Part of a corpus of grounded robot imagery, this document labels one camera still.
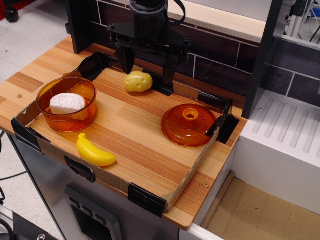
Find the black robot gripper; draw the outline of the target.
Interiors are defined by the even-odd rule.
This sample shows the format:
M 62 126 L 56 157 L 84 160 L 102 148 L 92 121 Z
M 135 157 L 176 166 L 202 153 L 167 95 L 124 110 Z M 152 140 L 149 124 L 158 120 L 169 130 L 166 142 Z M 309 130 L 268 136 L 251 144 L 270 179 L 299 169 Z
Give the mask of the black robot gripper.
M 173 27 L 184 23 L 186 8 L 182 1 L 175 3 L 182 10 L 179 20 L 169 19 L 167 0 L 130 0 L 133 21 L 111 23 L 107 26 L 110 42 L 121 69 L 130 74 L 135 64 L 136 52 L 145 52 L 165 58 L 164 83 L 172 81 L 177 67 L 189 57 L 191 40 L 174 31 Z

